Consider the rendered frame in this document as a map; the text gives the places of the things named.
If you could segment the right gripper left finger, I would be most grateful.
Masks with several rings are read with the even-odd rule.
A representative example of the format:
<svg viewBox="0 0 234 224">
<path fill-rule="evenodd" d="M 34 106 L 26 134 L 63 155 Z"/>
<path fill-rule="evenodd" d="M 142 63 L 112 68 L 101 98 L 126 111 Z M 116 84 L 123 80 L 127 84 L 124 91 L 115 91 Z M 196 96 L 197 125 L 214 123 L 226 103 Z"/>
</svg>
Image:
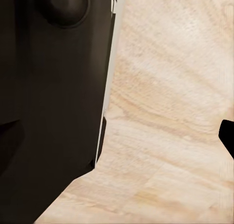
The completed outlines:
<svg viewBox="0 0 234 224">
<path fill-rule="evenodd" d="M 25 139 L 21 120 L 0 125 L 0 178 Z"/>
</svg>

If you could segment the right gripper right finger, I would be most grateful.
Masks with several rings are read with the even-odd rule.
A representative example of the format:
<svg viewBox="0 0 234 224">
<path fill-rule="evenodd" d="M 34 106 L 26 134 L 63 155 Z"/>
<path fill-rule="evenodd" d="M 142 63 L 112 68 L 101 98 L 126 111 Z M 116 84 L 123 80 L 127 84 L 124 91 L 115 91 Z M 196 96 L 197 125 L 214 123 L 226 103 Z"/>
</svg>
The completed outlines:
<svg viewBox="0 0 234 224">
<path fill-rule="evenodd" d="M 218 137 L 234 159 L 234 122 L 222 120 Z"/>
</svg>

